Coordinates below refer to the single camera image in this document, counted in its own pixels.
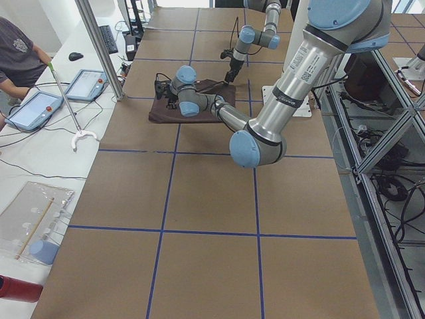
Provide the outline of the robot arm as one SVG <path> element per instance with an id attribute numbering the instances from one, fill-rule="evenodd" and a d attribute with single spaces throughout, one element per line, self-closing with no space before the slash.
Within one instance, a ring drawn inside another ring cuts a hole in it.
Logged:
<path id="1" fill-rule="evenodd" d="M 197 74 L 190 66 L 182 66 L 171 80 L 156 81 L 156 97 L 177 104 L 184 117 L 209 111 L 225 123 L 233 132 L 229 148 L 238 165 L 276 163 L 286 152 L 282 130 L 331 60 L 388 43 L 391 9 L 390 1 L 310 1 L 303 40 L 255 118 L 241 113 L 222 96 L 199 92 Z"/>
<path id="2" fill-rule="evenodd" d="M 287 1 L 243 1 L 244 7 L 266 14 L 262 31 L 254 29 L 250 25 L 244 25 L 238 34 L 238 40 L 234 47 L 224 49 L 220 58 L 230 57 L 230 70 L 226 73 L 224 81 L 227 84 L 234 82 L 240 72 L 248 51 L 252 45 L 260 48 L 276 49 L 280 43 L 278 35 L 278 21 L 282 9 L 288 5 Z"/>

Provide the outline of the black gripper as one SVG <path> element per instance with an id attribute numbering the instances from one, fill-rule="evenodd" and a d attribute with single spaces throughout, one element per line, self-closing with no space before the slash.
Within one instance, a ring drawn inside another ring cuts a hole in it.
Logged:
<path id="1" fill-rule="evenodd" d="M 160 100 L 167 99 L 167 109 L 176 110 L 178 107 L 178 96 L 171 91 L 171 80 L 155 80 L 154 82 L 155 98 Z"/>
<path id="2" fill-rule="evenodd" d="M 224 81 L 234 82 L 236 75 L 244 64 L 246 54 L 236 49 L 224 49 L 220 54 L 220 58 L 225 59 L 227 57 L 230 57 L 230 70 L 226 73 Z"/>

